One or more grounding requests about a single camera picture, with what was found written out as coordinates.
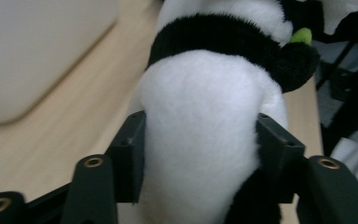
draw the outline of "light wood tabletop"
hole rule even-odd
[[[0,124],[0,191],[31,200],[71,180],[76,162],[104,153],[127,116],[134,85],[145,70],[159,0],[119,0],[116,23],[26,116]],[[286,94],[289,131],[321,153],[313,79]],[[296,223],[291,206],[285,223]]]

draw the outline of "wooden surface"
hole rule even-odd
[[[71,180],[78,160],[104,153],[115,136],[145,70],[160,8],[158,0],[118,2],[116,24],[79,64],[24,118],[0,125],[0,191],[20,191],[27,201],[48,193]],[[313,80],[286,100],[290,131],[308,155],[319,154]],[[296,223],[293,209],[283,210],[285,223]]]

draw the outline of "gray floor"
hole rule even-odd
[[[321,76],[321,68],[318,69],[316,73],[317,81]],[[318,91],[318,105],[319,105],[319,115],[321,123],[324,126],[327,126],[332,117],[338,111],[339,107],[342,105],[342,102],[332,99],[330,96],[329,82],[326,82]],[[358,143],[358,132],[350,137],[351,140]]]

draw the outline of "stuffed animal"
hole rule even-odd
[[[303,43],[310,33],[289,43],[292,34],[280,1],[164,2],[131,103],[130,112],[146,113],[145,180],[126,216],[140,213],[144,224],[280,222],[259,169],[255,122],[264,113],[286,127],[282,93],[315,70],[317,52]]]

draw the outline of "panda plush toy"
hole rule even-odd
[[[316,68],[296,41],[307,30],[293,31],[278,0],[164,2],[130,108],[146,113],[145,179],[122,223],[280,222],[255,123],[264,113],[286,127],[282,94]]]

